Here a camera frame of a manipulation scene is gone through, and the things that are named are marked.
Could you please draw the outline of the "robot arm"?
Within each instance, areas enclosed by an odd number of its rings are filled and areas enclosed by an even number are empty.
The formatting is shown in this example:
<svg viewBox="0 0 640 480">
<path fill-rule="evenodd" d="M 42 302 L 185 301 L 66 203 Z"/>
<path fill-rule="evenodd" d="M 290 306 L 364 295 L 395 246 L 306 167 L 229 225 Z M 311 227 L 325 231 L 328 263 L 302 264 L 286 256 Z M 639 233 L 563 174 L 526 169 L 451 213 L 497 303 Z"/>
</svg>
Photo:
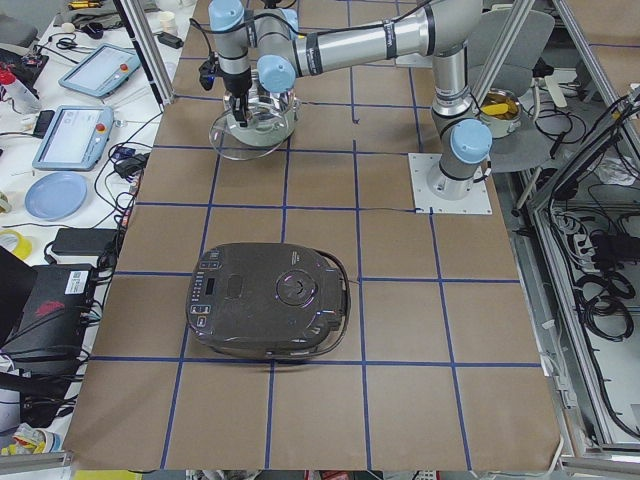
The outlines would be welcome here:
<svg viewBox="0 0 640 480">
<path fill-rule="evenodd" d="M 213 1 L 207 34 L 213 50 L 201 65 L 206 88 L 225 87 L 221 115 L 209 141 L 230 161 L 307 154 L 404 155 L 423 133 L 413 100 L 393 101 L 394 82 L 376 67 L 399 66 L 408 56 L 431 63 L 434 94 L 428 132 L 440 145 L 440 174 L 472 183 L 479 159 L 463 151 L 461 125 L 475 115 L 477 95 L 468 84 L 467 45 L 478 27 L 479 1 L 424 1 L 411 11 L 360 26 L 301 32 L 291 9 L 251 10 L 240 1 Z M 345 81 L 349 93 L 371 87 L 381 104 L 302 102 L 295 89 L 308 78 L 327 93 L 330 73 L 364 67 Z"/>
</svg>

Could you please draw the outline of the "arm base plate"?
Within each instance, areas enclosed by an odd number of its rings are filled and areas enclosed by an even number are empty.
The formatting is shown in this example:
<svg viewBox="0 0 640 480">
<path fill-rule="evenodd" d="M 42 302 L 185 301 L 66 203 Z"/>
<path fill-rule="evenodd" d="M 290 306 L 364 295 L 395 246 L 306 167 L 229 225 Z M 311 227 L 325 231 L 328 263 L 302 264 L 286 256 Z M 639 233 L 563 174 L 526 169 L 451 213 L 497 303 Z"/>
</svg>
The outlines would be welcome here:
<svg viewBox="0 0 640 480">
<path fill-rule="evenodd" d="M 491 215 L 488 188 L 480 164 L 466 180 L 452 180 L 440 170 L 441 155 L 409 153 L 414 210 L 424 214 Z"/>
</svg>

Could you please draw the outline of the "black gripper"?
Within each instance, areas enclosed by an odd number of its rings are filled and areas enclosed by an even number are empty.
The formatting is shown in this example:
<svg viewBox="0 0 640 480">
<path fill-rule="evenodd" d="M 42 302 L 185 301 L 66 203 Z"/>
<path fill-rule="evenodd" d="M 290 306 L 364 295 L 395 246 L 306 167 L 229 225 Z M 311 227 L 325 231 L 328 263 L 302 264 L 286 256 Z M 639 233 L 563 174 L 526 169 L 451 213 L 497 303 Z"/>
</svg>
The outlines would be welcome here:
<svg viewBox="0 0 640 480">
<path fill-rule="evenodd" d="M 227 58 L 216 52 L 199 67 L 199 82 L 210 91 L 216 78 L 222 78 L 226 90 L 232 95 L 230 107 L 233 118 L 240 126 L 247 126 L 249 120 L 248 92 L 252 86 L 251 65 L 247 55 Z"/>
</svg>

